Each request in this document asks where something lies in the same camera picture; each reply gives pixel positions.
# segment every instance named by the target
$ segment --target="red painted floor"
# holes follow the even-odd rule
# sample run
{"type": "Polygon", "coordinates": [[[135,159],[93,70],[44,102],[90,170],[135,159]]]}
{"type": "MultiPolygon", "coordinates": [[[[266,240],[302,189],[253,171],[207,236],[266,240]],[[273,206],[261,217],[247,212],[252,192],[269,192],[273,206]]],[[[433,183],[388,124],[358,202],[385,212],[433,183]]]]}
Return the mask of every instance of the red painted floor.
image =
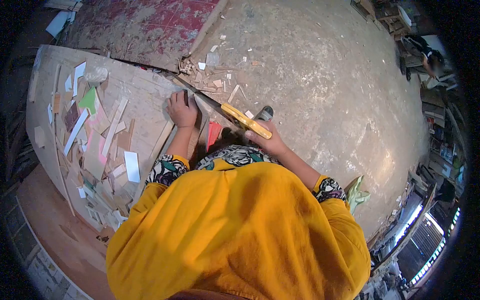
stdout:
{"type": "Polygon", "coordinates": [[[172,70],[219,1],[91,1],[77,14],[66,46],[106,47],[113,58],[172,70]]]}

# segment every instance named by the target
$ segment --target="green plastic bag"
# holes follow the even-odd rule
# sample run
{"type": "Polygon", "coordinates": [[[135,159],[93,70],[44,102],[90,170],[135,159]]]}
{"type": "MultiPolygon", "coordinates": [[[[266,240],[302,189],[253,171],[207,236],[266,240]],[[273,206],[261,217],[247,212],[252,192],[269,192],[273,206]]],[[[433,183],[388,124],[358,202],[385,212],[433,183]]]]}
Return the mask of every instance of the green plastic bag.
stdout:
{"type": "Polygon", "coordinates": [[[360,185],[363,181],[363,175],[357,178],[357,182],[350,187],[347,194],[347,202],[350,205],[350,213],[353,215],[357,205],[370,199],[369,192],[360,191],[360,185]]]}

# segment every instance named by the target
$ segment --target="woman's right hand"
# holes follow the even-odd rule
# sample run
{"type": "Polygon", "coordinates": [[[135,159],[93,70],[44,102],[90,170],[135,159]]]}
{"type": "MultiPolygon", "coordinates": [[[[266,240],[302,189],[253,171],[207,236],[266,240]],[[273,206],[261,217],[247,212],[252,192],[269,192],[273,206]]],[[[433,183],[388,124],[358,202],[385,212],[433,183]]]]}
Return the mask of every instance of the woman's right hand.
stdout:
{"type": "Polygon", "coordinates": [[[245,132],[245,137],[255,144],[259,145],[265,152],[273,156],[280,156],[288,151],[287,145],[282,141],[278,134],[275,125],[272,122],[265,122],[262,120],[255,120],[260,126],[272,133],[270,139],[265,139],[253,131],[245,132]]]}

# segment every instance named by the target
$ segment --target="hand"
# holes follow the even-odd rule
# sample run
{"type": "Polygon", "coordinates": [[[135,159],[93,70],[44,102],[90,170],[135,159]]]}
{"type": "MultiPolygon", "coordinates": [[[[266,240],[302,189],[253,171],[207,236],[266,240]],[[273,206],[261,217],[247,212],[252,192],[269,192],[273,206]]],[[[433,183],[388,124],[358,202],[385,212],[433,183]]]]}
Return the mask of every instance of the hand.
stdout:
{"type": "Polygon", "coordinates": [[[184,91],[172,93],[167,99],[167,113],[178,128],[193,128],[197,120],[197,104],[193,97],[184,101],[184,91]]]}
{"type": "Polygon", "coordinates": [[[282,138],[278,134],[278,131],[275,128],[275,125],[272,122],[265,122],[262,120],[255,120],[260,126],[267,129],[272,133],[270,139],[265,139],[253,131],[248,130],[245,132],[245,137],[255,144],[259,145],[263,150],[268,154],[274,156],[280,156],[288,151],[287,145],[282,141],[282,138]]]}

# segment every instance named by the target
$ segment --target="green board piece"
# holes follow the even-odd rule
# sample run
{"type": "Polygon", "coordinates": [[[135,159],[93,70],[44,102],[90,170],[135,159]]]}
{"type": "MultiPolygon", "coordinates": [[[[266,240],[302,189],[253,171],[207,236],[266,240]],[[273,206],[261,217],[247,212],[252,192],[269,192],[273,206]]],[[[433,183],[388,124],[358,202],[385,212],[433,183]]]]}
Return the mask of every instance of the green board piece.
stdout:
{"type": "Polygon", "coordinates": [[[96,108],[95,108],[95,87],[93,86],[82,98],[80,103],[78,104],[78,107],[81,108],[88,108],[90,111],[90,115],[93,115],[96,113],[96,108]]]}

